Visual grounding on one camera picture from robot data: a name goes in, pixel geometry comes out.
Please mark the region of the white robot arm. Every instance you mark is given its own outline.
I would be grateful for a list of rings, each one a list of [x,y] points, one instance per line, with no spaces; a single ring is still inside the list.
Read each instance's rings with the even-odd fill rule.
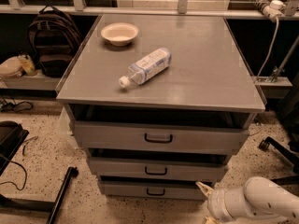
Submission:
[[[242,187],[234,189],[213,189],[200,181],[196,186],[207,197],[207,209],[217,223],[238,218],[288,217],[294,221],[299,218],[299,197],[264,177],[251,177]]]

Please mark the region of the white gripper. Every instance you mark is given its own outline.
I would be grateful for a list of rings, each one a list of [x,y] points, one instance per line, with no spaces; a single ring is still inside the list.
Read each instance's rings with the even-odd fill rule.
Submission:
[[[245,216],[246,201],[242,188],[213,189],[200,181],[195,184],[207,197],[207,209],[214,217],[205,217],[203,224],[225,223]]]

